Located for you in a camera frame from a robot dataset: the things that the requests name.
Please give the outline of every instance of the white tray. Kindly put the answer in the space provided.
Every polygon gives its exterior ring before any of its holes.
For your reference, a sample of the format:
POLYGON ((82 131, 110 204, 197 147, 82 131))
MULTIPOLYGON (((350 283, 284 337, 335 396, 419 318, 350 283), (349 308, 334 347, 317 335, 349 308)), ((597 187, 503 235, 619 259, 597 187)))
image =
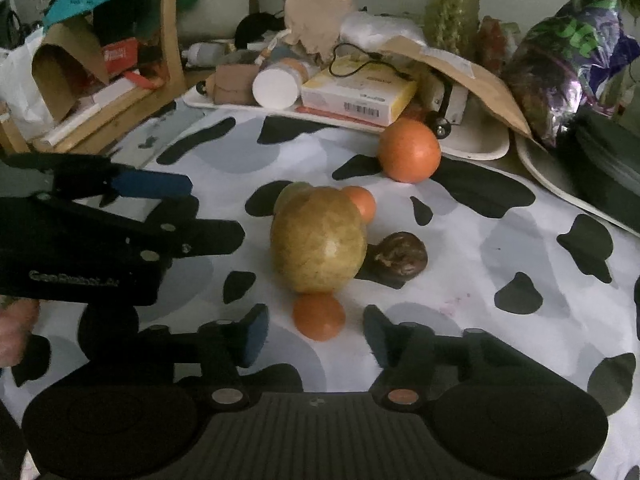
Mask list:
POLYGON ((562 165, 543 148, 532 140, 525 139, 523 136, 516 135, 515 138, 516 150, 520 160, 529 173, 531 173, 542 186, 563 200, 584 209, 586 212, 599 216, 603 220, 611 222, 613 225, 617 225, 625 231, 629 231, 631 234, 640 237, 640 234, 632 228, 603 213, 588 202, 579 199, 577 197, 578 192, 575 190, 569 174, 562 165))
MULTIPOLYGON (((251 110, 257 114, 291 117, 372 134, 379 134, 384 130, 381 126, 304 114, 293 109, 270 110, 257 106, 215 105, 209 98, 198 94, 195 88, 190 89, 182 98, 187 106, 193 108, 251 110)), ((452 127, 450 136, 440 141, 440 148, 447 155, 469 160, 495 160, 506 155, 509 151, 509 130, 504 124, 489 115, 477 98, 470 97, 462 124, 452 127)))

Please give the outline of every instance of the white bottle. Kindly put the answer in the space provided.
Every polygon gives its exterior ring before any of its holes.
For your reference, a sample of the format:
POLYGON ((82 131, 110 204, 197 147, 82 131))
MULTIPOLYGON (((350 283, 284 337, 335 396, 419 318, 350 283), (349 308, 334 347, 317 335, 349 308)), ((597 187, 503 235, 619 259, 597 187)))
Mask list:
POLYGON ((254 98, 260 106, 284 110, 300 97, 302 85, 318 68, 299 59, 286 57, 262 70, 254 80, 254 98))

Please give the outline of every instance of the plastic bag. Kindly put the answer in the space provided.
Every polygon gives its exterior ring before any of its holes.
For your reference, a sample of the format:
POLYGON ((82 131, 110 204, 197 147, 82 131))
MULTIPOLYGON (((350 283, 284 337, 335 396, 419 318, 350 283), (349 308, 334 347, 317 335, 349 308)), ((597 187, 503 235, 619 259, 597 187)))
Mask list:
POLYGON ((44 134, 55 126, 31 76, 31 60, 42 38, 42 29, 39 29, 0 64, 0 100, 9 105, 11 117, 25 140, 44 134))
POLYGON ((605 111, 598 102, 604 86, 639 56, 618 0, 571 0, 529 31, 502 78, 536 139, 553 150, 578 107, 605 111))
POLYGON ((341 41, 353 43, 367 52, 376 52, 396 36, 404 36, 422 46, 427 46, 422 29, 406 18, 352 12, 345 16, 340 26, 341 41))

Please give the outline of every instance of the white cap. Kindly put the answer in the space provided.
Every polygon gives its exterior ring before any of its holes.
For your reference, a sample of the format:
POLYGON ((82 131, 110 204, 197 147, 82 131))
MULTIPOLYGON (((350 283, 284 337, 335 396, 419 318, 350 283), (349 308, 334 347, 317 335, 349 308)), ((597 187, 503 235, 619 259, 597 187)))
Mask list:
POLYGON ((274 66, 260 72, 254 80, 254 98, 260 106, 284 110, 300 97, 300 82, 292 70, 274 66))

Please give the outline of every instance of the cow print tablecloth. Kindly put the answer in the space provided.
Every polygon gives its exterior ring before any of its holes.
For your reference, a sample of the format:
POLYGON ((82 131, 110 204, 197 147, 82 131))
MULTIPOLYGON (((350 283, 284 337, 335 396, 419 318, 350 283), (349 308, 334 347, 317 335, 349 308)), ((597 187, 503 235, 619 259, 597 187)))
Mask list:
MULTIPOLYGON (((0 378, 0 398, 18 420, 37 393, 104 341, 150 324, 193 332, 213 319, 239 319, 255 303, 269 306, 271 325, 249 372, 285 362, 300 372, 306 391, 367 390, 380 370, 362 335, 362 311, 376 304, 393 322, 419 322, 439 334, 487 330, 586 389, 610 424, 592 473, 638 478, 640 240, 530 182, 468 162, 444 158, 431 180, 398 184, 380 173, 376 138, 349 130, 217 110, 180 139, 148 166, 192 179, 197 211, 185 202, 173 214, 237 220, 245 232, 240 248, 177 260, 155 306, 44 306, 24 361, 0 378), (410 231, 429 253, 427 270, 400 290, 353 280, 338 292, 347 326, 325 343, 297 333, 294 295, 270 264, 273 204, 297 180, 367 187, 378 202, 369 242, 410 231)), ((111 210, 143 219, 156 205, 118 199, 111 210)))

